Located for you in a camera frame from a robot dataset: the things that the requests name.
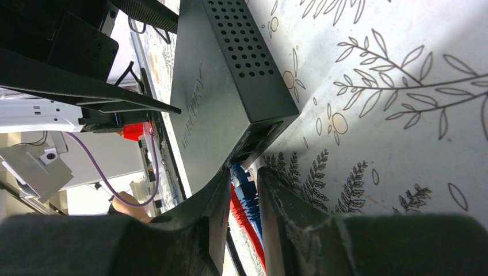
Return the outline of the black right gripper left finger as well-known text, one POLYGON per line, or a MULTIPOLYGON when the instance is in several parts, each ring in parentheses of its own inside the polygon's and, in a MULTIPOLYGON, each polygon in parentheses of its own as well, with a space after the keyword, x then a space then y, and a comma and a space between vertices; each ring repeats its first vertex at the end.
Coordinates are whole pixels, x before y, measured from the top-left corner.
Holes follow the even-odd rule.
POLYGON ((221 275, 230 171, 149 223, 26 214, 1 222, 2 275, 221 275))

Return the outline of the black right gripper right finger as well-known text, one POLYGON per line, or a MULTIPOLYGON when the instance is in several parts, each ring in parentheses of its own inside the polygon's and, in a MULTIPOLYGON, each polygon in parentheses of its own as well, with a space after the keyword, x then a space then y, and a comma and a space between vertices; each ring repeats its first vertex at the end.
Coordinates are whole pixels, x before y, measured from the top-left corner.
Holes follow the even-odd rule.
POLYGON ((257 173, 267 275, 486 275, 487 231, 455 214, 328 215, 257 173))

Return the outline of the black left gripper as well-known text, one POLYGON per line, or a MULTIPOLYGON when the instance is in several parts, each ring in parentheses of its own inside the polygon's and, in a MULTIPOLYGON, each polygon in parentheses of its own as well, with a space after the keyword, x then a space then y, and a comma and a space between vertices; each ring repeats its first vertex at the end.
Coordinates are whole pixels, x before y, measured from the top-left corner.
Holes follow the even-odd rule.
POLYGON ((103 82, 119 50, 118 12, 111 1, 1 1, 1 87, 103 113, 180 114, 103 82))

